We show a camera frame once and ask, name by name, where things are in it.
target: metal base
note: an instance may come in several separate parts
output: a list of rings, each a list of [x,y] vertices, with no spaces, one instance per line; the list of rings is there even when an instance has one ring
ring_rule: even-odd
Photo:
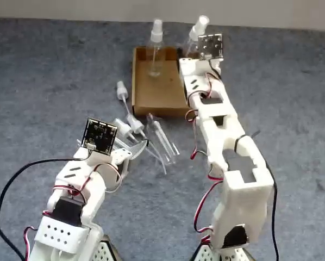
[[[235,248],[224,250],[222,254],[214,251],[209,243],[201,243],[190,261],[255,261],[244,249]]]
[[[115,246],[109,240],[109,237],[105,235],[98,244],[92,261],[122,261],[122,259]]]

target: white wall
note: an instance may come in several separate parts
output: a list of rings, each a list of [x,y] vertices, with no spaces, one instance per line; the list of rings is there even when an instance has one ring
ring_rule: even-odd
[[[325,30],[325,0],[0,0],[0,17],[194,23],[200,14],[211,24]]]

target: perforated metal base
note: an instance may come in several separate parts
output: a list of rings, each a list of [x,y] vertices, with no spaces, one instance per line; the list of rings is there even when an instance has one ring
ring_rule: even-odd
[[[247,254],[242,248],[226,250],[222,256],[213,251],[210,245],[201,244],[194,253],[191,261],[255,261],[251,255]]]
[[[100,242],[93,254],[92,261],[117,261],[108,241]]]

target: black cable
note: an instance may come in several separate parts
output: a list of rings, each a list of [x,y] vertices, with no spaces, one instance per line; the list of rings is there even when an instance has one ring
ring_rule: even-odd
[[[277,183],[274,174],[272,173],[272,170],[264,158],[266,168],[269,170],[271,177],[273,179],[273,188],[274,188],[274,194],[273,194],[273,203],[272,203],[272,216],[271,216],[271,233],[272,233],[272,241],[273,241],[273,247],[275,248],[276,253],[276,261],[279,261],[279,253],[278,253],[278,247],[276,242],[276,236],[275,236],[275,215],[276,215],[276,204],[277,204]]]
[[[243,138],[243,137],[246,137],[247,135],[246,134],[243,134],[241,135],[240,137],[238,137],[236,140],[235,140],[235,144],[234,144],[234,151],[237,153],[237,148],[238,148],[238,143],[239,141]]]
[[[251,136],[256,136],[260,133],[260,131],[256,131],[254,134],[252,134]],[[235,145],[234,145],[234,151],[236,152],[237,148],[238,148],[238,143],[239,140],[242,139],[243,137],[247,136],[246,134],[239,136],[236,140],[235,140]],[[266,168],[269,170],[270,175],[273,179],[273,189],[274,189],[274,194],[273,194],[273,203],[272,203],[272,216],[271,216],[271,233],[272,233],[272,241],[273,241],[273,247],[275,248],[275,253],[276,253],[276,261],[279,261],[279,253],[278,253],[278,247],[277,247],[277,242],[276,242],[276,236],[275,236],[275,215],[276,215],[276,205],[277,205],[277,183],[276,183],[276,179],[275,176],[268,164],[268,162],[266,161],[266,159],[264,158],[265,161],[265,166]]]
[[[212,71],[213,71],[213,72],[214,72],[214,73],[219,77],[219,79],[221,80],[221,79],[222,79],[222,76],[220,75],[220,73],[219,73],[216,69],[213,68],[212,63],[211,63],[211,60],[208,60],[208,63],[209,63],[209,65],[210,65]]]
[[[3,204],[3,200],[4,200],[4,196],[7,193],[10,185],[13,183],[13,181],[27,168],[33,166],[33,165],[37,165],[37,164],[41,164],[41,163],[47,163],[47,162],[56,162],[56,161],[82,161],[85,159],[88,159],[91,155],[91,152],[89,152],[89,155],[84,158],[84,159],[77,159],[77,158],[57,158],[57,159],[43,159],[43,160],[38,160],[38,161],[34,161],[31,163],[26,164],[25,166],[23,166],[22,168],[20,168],[7,182],[7,184],[4,186],[2,193],[0,195],[0,213],[1,213],[1,208],[2,208],[2,204]],[[25,261],[25,257],[24,255],[19,251],[19,249],[17,249],[17,247],[8,239],[8,237],[3,233],[3,231],[0,228],[0,236],[1,238],[10,246],[11,249],[14,250],[14,252],[20,257],[21,261]]]

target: hole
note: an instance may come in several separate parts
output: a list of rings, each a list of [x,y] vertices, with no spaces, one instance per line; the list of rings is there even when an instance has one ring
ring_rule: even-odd
[[[64,178],[72,178],[72,177],[75,177],[76,174],[69,174],[69,175],[66,175]]]

